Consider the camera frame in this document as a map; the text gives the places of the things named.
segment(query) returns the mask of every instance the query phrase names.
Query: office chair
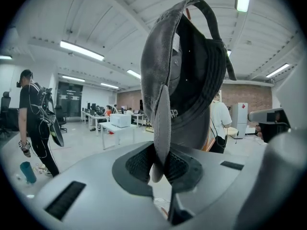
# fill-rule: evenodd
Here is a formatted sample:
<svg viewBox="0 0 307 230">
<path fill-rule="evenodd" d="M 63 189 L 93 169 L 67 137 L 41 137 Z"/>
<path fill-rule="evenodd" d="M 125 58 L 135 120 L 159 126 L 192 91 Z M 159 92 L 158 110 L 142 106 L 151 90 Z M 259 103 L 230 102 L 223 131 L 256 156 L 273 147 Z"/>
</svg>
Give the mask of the office chair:
<svg viewBox="0 0 307 230">
<path fill-rule="evenodd" d="M 1 110 L 0 110 L 0 135 L 10 136 L 7 130 L 8 112 L 10 106 L 11 98 L 10 92 L 4 92 L 1 98 Z"/>
<path fill-rule="evenodd" d="M 67 128 L 63 127 L 63 125 L 66 124 L 66 116 L 63 113 L 62 107 L 60 105 L 56 105 L 54 109 L 56 110 L 56 118 L 58 120 L 60 129 L 66 131 L 67 133 Z"/>
</svg>

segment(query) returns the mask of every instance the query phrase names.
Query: black slot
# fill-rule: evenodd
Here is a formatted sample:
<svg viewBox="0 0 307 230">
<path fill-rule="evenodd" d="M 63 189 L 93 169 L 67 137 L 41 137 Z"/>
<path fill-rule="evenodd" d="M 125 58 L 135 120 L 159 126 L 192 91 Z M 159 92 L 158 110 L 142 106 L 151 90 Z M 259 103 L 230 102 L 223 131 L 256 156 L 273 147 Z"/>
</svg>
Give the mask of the black slot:
<svg viewBox="0 0 307 230">
<path fill-rule="evenodd" d="M 76 181 L 70 183 L 45 211 L 56 219 L 62 220 L 85 186 L 86 184 Z"/>
<path fill-rule="evenodd" d="M 239 171 L 241 171 L 244 167 L 243 164 L 232 163 L 232 162 L 228 162 L 228 161 L 222 162 L 221 165 L 228 167 L 228 168 L 231 168 L 231 169 L 239 170 Z"/>
</svg>

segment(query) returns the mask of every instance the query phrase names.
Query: ceiling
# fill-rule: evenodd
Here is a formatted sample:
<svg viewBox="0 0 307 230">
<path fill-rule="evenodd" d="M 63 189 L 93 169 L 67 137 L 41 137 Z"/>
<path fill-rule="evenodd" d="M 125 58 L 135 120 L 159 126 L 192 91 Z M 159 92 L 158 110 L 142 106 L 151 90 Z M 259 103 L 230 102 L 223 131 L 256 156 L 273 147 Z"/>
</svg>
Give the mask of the ceiling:
<svg viewBox="0 0 307 230">
<path fill-rule="evenodd" d="M 59 75 L 101 82 L 128 90 L 140 85 L 129 75 L 140 72 L 142 49 L 159 15 L 182 0 L 28 0 L 12 22 L 1 49 L 23 62 L 48 60 Z M 267 81 L 284 63 L 285 78 L 306 49 L 291 12 L 281 0 L 250 0 L 238 12 L 235 0 L 205 0 L 217 17 L 221 38 L 232 50 L 230 59 L 240 80 Z M 211 38 L 204 16 L 189 8 L 191 21 Z M 102 62 L 60 48 L 61 40 L 104 55 Z"/>
</svg>

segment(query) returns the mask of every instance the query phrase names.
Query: glass door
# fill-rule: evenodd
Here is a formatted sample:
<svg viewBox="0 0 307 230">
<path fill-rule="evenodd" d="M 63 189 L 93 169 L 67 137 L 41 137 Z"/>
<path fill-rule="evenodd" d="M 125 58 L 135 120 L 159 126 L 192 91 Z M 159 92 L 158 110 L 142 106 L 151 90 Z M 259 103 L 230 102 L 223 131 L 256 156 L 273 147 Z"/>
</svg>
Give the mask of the glass door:
<svg viewBox="0 0 307 230">
<path fill-rule="evenodd" d="M 82 85 L 59 82 L 57 105 L 62 106 L 66 117 L 81 116 Z"/>
</svg>

